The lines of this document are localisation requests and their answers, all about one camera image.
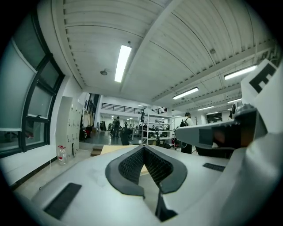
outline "ceiling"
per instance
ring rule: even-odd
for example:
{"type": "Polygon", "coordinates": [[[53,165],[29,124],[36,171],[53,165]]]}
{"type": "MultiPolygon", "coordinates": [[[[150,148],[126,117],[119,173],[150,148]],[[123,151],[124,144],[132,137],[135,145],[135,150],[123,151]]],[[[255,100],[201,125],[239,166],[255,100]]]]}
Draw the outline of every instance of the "ceiling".
{"type": "Polygon", "coordinates": [[[279,49],[238,0],[65,0],[57,18],[84,91],[185,111],[241,97],[245,76],[224,75],[274,58],[279,49]],[[121,45],[132,47],[121,83],[121,45]],[[100,71],[106,69],[108,75],[100,71]],[[193,87],[184,100],[173,96],[193,87]]]}

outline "black mesh panel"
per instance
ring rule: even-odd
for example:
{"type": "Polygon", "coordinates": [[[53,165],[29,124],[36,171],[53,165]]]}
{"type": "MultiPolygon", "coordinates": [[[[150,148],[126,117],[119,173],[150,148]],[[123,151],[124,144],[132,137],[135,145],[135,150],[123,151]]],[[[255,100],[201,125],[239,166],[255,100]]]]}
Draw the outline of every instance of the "black mesh panel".
{"type": "Polygon", "coordinates": [[[145,149],[144,163],[157,186],[173,172],[173,165],[157,154],[145,149]]]}
{"type": "Polygon", "coordinates": [[[124,178],[138,185],[142,167],[143,149],[140,149],[119,164],[119,172],[124,178]]]}

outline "window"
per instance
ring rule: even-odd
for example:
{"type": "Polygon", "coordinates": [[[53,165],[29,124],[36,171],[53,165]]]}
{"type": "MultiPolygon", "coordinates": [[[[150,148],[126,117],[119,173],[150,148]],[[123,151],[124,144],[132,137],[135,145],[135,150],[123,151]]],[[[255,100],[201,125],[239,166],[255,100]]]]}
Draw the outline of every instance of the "window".
{"type": "Polygon", "coordinates": [[[36,10],[0,61],[0,157],[50,144],[54,101],[64,75],[40,30],[36,10]]]}
{"type": "Polygon", "coordinates": [[[50,62],[47,63],[40,75],[40,78],[52,88],[54,88],[54,86],[56,85],[58,77],[59,73],[50,62]]]}
{"type": "Polygon", "coordinates": [[[38,144],[44,142],[45,123],[32,120],[26,121],[26,145],[38,144]]]}
{"type": "Polygon", "coordinates": [[[52,95],[40,89],[38,86],[35,87],[31,97],[30,107],[28,109],[28,115],[34,117],[48,117],[48,111],[52,95]]]}
{"type": "Polygon", "coordinates": [[[13,38],[23,56],[36,69],[46,53],[39,42],[31,14],[25,17],[13,38]]]}

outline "black logo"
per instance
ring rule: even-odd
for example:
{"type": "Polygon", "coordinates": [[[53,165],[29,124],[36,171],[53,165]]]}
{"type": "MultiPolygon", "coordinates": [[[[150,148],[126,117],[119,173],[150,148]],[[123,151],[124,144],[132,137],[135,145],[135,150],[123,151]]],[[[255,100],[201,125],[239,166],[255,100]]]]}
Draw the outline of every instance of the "black logo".
{"type": "Polygon", "coordinates": [[[272,67],[270,64],[267,64],[264,69],[256,76],[254,77],[249,83],[251,86],[257,91],[257,93],[260,93],[262,91],[262,88],[260,87],[260,83],[264,82],[265,84],[268,83],[267,76],[275,73],[276,69],[272,67]]]}

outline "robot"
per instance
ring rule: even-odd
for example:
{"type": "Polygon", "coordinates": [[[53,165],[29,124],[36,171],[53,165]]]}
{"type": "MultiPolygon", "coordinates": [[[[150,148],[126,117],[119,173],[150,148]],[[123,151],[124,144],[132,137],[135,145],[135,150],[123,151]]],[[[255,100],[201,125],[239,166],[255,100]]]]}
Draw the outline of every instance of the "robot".
{"type": "Polygon", "coordinates": [[[176,129],[178,140],[230,149],[229,158],[128,146],[77,163],[23,203],[46,225],[245,224],[283,172],[282,73],[283,64],[276,70],[264,60],[242,80],[233,120],[176,129]],[[143,165],[159,190],[154,212],[140,186],[143,165]]]}

